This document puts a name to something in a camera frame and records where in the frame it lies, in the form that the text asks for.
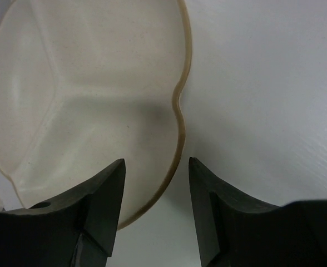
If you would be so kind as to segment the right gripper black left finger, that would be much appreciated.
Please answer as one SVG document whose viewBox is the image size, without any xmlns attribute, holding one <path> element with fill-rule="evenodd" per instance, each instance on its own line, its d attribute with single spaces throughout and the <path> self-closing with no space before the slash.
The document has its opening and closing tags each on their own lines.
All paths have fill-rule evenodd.
<svg viewBox="0 0 327 267">
<path fill-rule="evenodd" d="M 105 266 L 112 255 L 126 165 L 29 209 L 0 212 L 0 266 Z"/>
</svg>

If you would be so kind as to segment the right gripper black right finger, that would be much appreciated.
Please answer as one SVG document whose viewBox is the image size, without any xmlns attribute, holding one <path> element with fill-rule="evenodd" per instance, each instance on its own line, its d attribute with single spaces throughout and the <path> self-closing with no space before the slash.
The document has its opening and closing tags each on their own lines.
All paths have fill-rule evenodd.
<svg viewBox="0 0 327 267">
<path fill-rule="evenodd" d="M 327 200 L 275 206 L 189 159 L 202 266 L 327 266 Z"/>
</svg>

